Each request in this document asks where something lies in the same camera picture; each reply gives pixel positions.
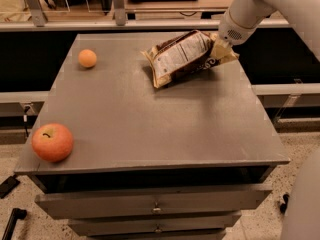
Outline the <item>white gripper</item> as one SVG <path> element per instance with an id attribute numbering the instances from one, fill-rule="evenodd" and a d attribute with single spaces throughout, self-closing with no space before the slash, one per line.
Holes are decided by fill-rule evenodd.
<path id="1" fill-rule="evenodd" d="M 233 51 L 232 46 L 245 43 L 255 30 L 256 26 L 250 28 L 240 26 L 227 10 L 220 20 L 218 34 L 210 34 L 213 41 L 211 56 L 217 60 L 237 60 L 239 55 Z"/>

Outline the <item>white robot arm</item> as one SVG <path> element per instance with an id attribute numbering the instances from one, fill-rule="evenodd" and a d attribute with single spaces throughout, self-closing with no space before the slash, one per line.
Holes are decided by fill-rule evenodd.
<path id="1" fill-rule="evenodd" d="M 278 11 L 320 60 L 320 0 L 233 0 L 218 27 L 219 45 L 248 40 L 259 23 Z M 320 150 L 308 156 L 292 188 L 281 240 L 320 240 Z"/>

